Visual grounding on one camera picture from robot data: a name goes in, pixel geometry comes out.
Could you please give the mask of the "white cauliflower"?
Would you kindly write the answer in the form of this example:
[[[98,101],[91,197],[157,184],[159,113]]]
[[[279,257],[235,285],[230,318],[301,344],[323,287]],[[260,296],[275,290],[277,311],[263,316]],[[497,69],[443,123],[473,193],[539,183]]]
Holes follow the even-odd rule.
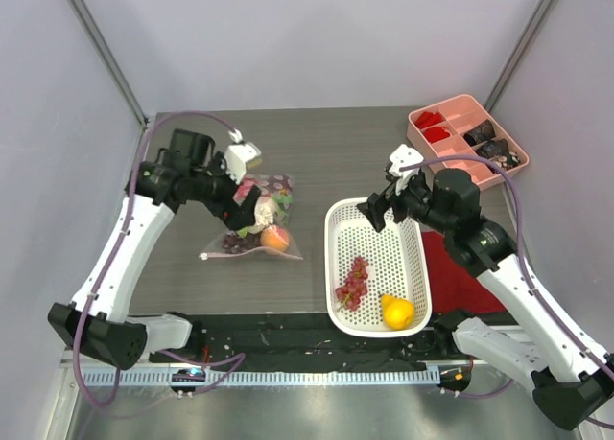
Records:
[[[259,197],[254,209],[256,231],[261,232],[274,224],[277,213],[278,205],[272,197]]]

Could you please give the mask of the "dark purple grape bunch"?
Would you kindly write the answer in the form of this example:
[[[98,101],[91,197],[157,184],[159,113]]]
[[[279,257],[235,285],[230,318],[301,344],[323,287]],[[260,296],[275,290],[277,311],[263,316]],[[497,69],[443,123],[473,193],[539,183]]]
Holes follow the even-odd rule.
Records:
[[[222,249],[228,255],[241,255],[260,246],[260,235],[240,235],[238,232],[227,232],[222,238]]]

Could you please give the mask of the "pink dragon fruit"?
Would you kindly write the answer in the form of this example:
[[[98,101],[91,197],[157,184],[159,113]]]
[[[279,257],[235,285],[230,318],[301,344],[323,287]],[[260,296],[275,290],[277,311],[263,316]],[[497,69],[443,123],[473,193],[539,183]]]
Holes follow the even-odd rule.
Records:
[[[271,197],[278,207],[288,213],[294,205],[294,178],[287,174],[246,174],[239,189],[234,194],[234,200],[242,203],[251,188],[256,186],[262,197]]]

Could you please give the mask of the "clear pink-dotted zip bag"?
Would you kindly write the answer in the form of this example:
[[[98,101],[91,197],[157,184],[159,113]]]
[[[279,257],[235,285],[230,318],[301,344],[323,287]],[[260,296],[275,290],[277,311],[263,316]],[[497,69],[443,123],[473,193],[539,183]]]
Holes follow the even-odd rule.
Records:
[[[202,261],[237,258],[263,252],[288,260],[302,256],[288,224],[294,199],[295,181],[288,174],[246,174],[234,195],[243,203],[252,189],[260,191],[254,208],[254,224],[238,230],[226,229],[199,255]]]

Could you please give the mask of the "orange peach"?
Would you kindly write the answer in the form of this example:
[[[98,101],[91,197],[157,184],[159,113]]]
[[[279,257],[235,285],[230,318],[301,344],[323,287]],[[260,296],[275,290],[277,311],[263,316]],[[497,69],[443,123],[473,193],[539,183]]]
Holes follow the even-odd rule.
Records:
[[[281,226],[272,224],[260,233],[260,244],[271,252],[285,253],[290,246],[290,233]]]

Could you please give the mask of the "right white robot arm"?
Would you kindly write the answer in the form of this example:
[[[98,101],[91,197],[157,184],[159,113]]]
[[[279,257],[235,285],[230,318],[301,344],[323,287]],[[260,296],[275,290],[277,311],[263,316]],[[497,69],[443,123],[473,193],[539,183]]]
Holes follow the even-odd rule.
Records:
[[[438,232],[450,258],[493,294],[530,337],[532,347],[466,317],[433,335],[435,350],[487,361],[525,387],[557,427],[573,430],[613,396],[613,356],[565,312],[527,264],[518,238],[481,213],[479,187],[461,169],[391,177],[389,186],[358,204],[373,229],[385,214]]]

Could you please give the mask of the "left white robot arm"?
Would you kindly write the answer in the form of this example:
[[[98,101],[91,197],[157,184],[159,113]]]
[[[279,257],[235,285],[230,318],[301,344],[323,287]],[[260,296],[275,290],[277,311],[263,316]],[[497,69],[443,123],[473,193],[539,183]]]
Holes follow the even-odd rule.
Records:
[[[235,196],[261,151],[238,131],[229,136],[226,150],[216,151],[211,137],[177,129],[155,160],[139,164],[96,265],[69,303],[55,303],[48,312],[66,346],[120,370],[132,368],[144,353],[171,349],[185,362],[202,355],[204,339],[185,316],[137,319],[129,306],[154,246],[181,205],[203,204],[230,230],[254,225],[260,190],[251,188],[242,201]]]

